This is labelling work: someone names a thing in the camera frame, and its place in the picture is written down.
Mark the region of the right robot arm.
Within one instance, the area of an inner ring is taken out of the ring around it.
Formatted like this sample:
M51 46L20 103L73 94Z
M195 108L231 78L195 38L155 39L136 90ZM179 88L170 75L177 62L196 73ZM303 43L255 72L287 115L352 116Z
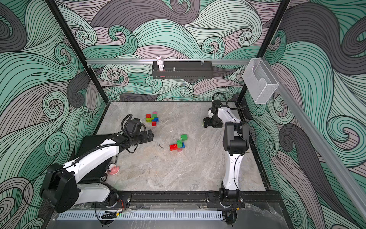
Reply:
M227 103L212 100L208 117L203 119L204 128L223 128L223 148L226 151L226 171L219 189L221 202L240 199L239 177L243 156L249 152L249 126L233 113Z

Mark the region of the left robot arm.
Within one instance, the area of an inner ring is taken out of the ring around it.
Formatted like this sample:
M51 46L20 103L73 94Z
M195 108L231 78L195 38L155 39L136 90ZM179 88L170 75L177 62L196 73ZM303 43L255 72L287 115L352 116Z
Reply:
M43 174L40 197L58 213L66 212L75 205L92 202L113 208L118 199L115 188L103 182L80 184L80 181L100 164L130 146L152 142L153 138L151 130L137 133L132 138L115 133L72 161L63 165L52 164Z

